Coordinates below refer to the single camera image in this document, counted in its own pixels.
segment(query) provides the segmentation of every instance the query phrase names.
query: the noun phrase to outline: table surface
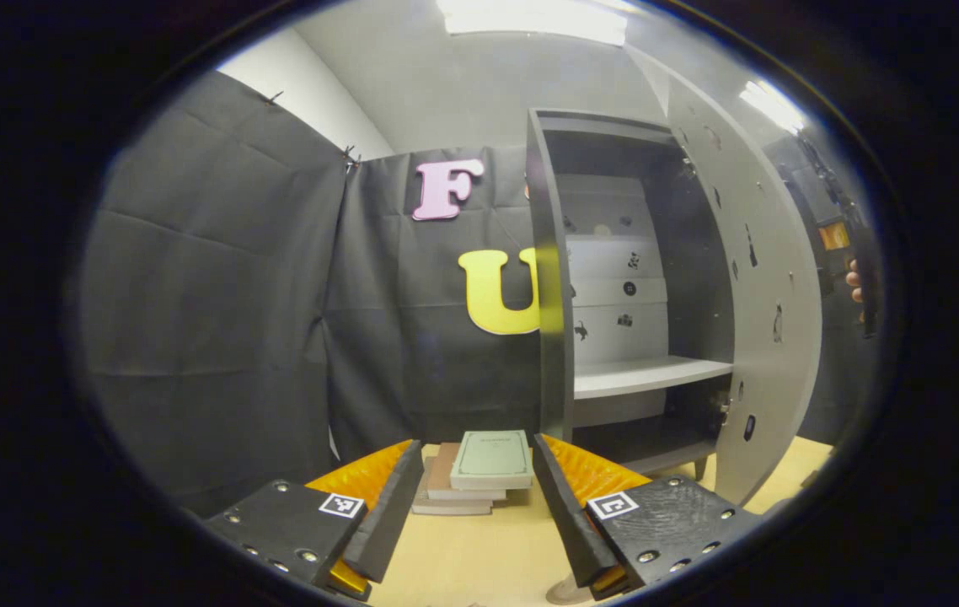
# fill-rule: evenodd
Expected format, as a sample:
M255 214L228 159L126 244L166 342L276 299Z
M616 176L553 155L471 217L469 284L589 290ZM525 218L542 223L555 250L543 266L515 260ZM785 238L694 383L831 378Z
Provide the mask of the table surface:
M795 438L786 456L746 510L763 513L792 497L828 456L829 445ZM423 446L423 456L438 445ZM715 454L700 485L715 489ZM683 465L663 474L693 476ZM372 584L368 603L378 607L546 607L548 588L571 570L558 530L533 479L529 489L506 493L491 515L436 516L409 513L382 584ZM591 600L579 603L595 604Z

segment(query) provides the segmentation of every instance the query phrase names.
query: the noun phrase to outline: cabinet leg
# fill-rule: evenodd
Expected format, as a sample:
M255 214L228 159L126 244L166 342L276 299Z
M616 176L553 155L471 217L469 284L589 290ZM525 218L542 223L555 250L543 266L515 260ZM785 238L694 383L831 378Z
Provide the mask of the cabinet leg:
M695 472L696 481L699 483L704 479L704 471L708 469L708 458L702 457L693 462L693 472Z

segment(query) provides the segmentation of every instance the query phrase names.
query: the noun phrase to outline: human hand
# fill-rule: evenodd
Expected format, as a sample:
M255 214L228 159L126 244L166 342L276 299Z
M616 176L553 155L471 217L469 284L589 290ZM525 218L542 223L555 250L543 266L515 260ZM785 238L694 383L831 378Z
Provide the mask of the human hand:
M850 261L850 272L846 274L846 284L854 287L854 291L850 292L850 299L861 304L861 277L858 276L857 259ZM865 312L861 312L861 315L858 315L858 321L865 322Z

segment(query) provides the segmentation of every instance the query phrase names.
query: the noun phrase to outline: book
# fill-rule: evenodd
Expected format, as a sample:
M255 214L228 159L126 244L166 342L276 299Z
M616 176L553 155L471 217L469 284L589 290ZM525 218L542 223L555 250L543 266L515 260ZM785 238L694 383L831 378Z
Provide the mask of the book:
M533 486L533 458L523 430L465 432L449 485L455 489L525 489Z
M440 500L431 499L428 495L428 480L431 477L433 457L423 458L423 476L415 489L413 512L415 514L440 514L444 516L461 516L467 514L490 514L490 500Z
M426 492L431 496L431 499L506 499L506 489L475 489L475 491L465 491L465 489L455 489L450 486L449 472L453 469L453 461L456 460L460 447L460 443L442 443L442 446L438 447L438 455L434 458L434 464L431 465L431 479L428 481L428 485L426 485Z

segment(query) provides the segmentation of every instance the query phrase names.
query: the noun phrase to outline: green book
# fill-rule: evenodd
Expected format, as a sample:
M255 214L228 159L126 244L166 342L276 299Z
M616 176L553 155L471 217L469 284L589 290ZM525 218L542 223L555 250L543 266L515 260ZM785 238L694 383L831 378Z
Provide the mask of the green book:
M449 472L455 489L525 489L533 486L533 457L523 430L465 432Z

